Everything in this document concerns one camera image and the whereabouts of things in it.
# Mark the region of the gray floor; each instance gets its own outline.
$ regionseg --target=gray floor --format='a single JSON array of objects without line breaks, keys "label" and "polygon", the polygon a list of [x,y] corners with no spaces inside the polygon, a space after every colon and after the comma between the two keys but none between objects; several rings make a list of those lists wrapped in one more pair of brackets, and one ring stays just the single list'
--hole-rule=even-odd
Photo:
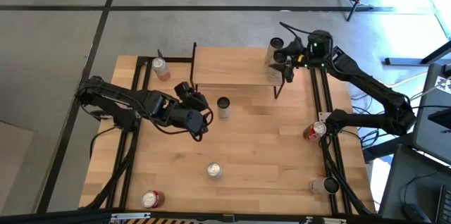
[{"label": "gray floor", "polygon": [[[397,13],[111,12],[91,75],[110,79],[119,55],[190,56],[200,46],[266,46],[290,40],[279,21],[324,29],[361,68],[386,83],[425,68],[384,66],[387,56],[421,58],[447,41],[428,0],[365,0],[396,6]],[[105,0],[0,0],[2,4],[103,5]],[[114,0],[113,5],[348,6],[339,0]],[[0,11],[0,120],[33,131],[4,213],[31,212],[92,44],[100,12]],[[409,87],[396,89],[416,94]],[[352,94],[359,90],[350,86]],[[89,141],[98,123],[80,113],[49,207],[76,209],[89,164]],[[24,199],[23,195],[32,195]]]}]

